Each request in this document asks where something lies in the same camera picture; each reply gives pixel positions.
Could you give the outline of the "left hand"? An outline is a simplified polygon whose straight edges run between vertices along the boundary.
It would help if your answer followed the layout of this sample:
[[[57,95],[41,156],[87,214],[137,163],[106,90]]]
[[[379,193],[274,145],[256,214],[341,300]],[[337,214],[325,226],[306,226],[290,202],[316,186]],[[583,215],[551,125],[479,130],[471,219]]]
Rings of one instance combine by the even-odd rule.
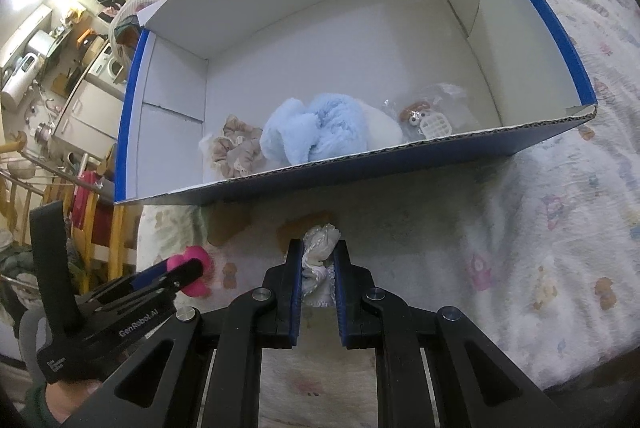
[[[52,417],[62,424],[74,414],[78,408],[102,386],[99,380],[83,380],[82,382],[63,382],[47,384],[44,390],[47,409]]]

